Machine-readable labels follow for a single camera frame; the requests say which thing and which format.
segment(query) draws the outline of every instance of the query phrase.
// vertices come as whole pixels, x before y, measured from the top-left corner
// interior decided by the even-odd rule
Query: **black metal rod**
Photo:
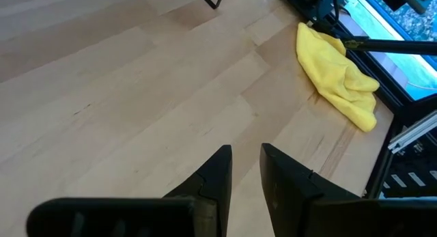
[[[437,42],[373,40],[364,38],[341,39],[347,49],[385,53],[437,55]]]

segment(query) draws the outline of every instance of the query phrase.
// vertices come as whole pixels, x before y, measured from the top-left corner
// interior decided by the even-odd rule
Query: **yellow microfiber cloth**
[[[362,131],[372,130],[376,125],[372,92],[379,88],[379,82],[361,73],[346,58],[341,40],[300,23],[296,51],[318,92]]]

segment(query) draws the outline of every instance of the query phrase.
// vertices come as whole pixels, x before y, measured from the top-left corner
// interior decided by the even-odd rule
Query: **wooden floor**
[[[270,142],[360,195],[393,118],[362,133],[296,60],[282,0],[0,0],[0,236],[38,203],[161,197],[234,151],[228,236],[272,236]]]

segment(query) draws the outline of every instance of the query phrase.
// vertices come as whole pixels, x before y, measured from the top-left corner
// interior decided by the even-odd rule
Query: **yellow cloth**
[[[298,60],[318,92],[361,130],[376,125],[376,100],[372,92],[379,82],[370,78],[346,58],[341,40],[314,31],[304,23],[298,26]]]

